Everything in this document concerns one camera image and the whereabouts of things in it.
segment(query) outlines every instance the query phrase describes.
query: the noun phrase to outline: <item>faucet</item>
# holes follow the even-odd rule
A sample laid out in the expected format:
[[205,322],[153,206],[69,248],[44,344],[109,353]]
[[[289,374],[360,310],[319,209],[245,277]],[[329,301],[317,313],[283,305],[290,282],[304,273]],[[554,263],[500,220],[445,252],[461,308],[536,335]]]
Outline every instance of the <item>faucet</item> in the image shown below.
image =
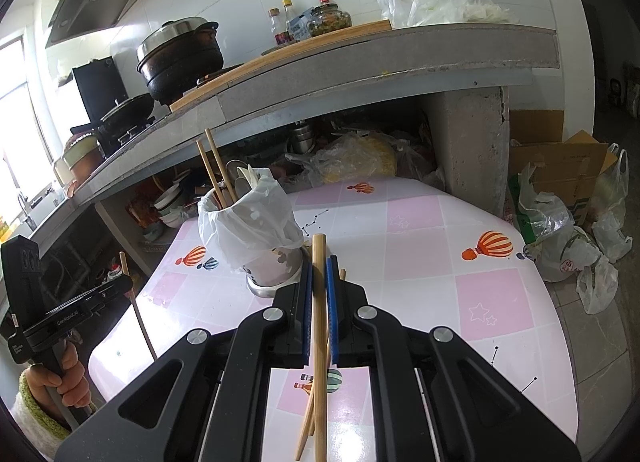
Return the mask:
[[38,225],[36,224],[36,222],[33,221],[33,218],[31,218],[29,216],[27,208],[31,209],[31,207],[30,207],[28,198],[25,197],[25,195],[22,193],[22,191],[18,191],[18,204],[20,204],[20,207],[22,208],[22,211],[24,212],[24,216],[25,216],[24,221],[29,226],[29,229],[31,231],[35,231],[37,229]]

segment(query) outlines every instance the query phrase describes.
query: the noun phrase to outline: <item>person's hand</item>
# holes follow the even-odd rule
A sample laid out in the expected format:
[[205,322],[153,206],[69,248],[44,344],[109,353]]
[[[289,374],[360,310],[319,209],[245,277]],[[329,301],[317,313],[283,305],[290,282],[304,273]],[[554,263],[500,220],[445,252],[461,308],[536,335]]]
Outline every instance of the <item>person's hand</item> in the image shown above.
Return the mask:
[[78,361],[78,351],[73,343],[66,343],[65,353],[62,355],[62,369],[65,371],[62,378],[42,365],[30,366],[25,372],[31,395],[40,408],[52,418],[60,421],[64,419],[49,396],[47,386],[58,390],[65,406],[83,408],[91,402],[89,383],[84,378],[84,366]]

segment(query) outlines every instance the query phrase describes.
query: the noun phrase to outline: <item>pink and white tablecloth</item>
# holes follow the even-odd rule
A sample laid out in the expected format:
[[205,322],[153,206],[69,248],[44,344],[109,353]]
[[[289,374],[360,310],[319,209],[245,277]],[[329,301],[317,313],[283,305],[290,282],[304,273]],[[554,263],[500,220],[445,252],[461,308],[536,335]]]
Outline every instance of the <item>pink and white tablecloth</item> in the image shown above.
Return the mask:
[[[415,329],[449,326],[575,439],[577,405],[564,334],[516,229],[401,178],[329,184],[290,200],[305,236],[327,236],[328,252],[338,256],[350,282],[365,288],[370,304]],[[235,328],[271,304],[249,292],[244,273],[202,255],[201,246],[197,221],[185,222],[137,298],[158,354],[193,328]],[[467,249],[472,252],[463,258]],[[129,308],[92,353],[89,372],[110,399],[151,362]],[[308,368],[273,371],[264,461],[292,460],[311,374]],[[330,382],[330,460],[374,460],[367,369],[334,367]],[[313,459],[312,450],[310,438],[303,461]]]

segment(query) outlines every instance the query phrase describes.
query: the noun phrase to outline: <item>grey floor tile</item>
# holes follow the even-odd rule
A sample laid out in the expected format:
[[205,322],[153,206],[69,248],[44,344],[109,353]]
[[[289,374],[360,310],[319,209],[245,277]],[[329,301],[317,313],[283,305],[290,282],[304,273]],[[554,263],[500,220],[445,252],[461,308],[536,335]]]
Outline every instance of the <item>grey floor tile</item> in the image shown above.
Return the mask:
[[631,402],[631,367],[625,352],[609,366],[578,384],[577,445],[585,455],[597,450]]
[[566,305],[571,302],[580,299],[578,293],[575,291],[575,283],[577,281],[577,275],[572,274],[566,280],[562,282],[552,283],[554,290],[556,291],[556,295],[558,296],[558,301],[560,305]]
[[560,306],[560,300],[558,299],[558,295],[556,294],[556,290],[554,289],[554,284],[551,282],[545,282],[546,290],[551,296],[551,301],[554,302],[554,307],[558,308]]
[[569,336],[569,329],[566,326],[566,319],[564,318],[564,311],[562,307],[556,308],[556,312],[558,313],[558,319],[560,320],[560,326],[562,327],[562,332],[564,332],[564,340],[566,342],[566,348],[569,350],[569,359],[571,360],[571,370],[574,373],[574,384],[577,382],[575,378],[575,361],[574,361],[574,348],[571,344],[571,338]]
[[580,300],[561,307],[574,351],[575,381],[600,371],[626,350],[625,331],[615,301],[599,314],[587,314]]

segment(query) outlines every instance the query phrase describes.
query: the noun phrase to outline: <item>black pan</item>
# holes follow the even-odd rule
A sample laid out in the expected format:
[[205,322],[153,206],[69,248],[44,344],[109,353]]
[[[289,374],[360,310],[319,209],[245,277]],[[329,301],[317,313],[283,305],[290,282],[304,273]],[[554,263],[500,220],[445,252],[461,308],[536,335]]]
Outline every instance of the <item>black pan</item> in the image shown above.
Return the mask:
[[129,98],[115,106],[99,122],[89,122],[71,128],[71,133],[81,134],[90,130],[98,132],[107,140],[117,139],[126,134],[131,128],[145,122],[154,109],[154,99],[151,94],[142,94]]

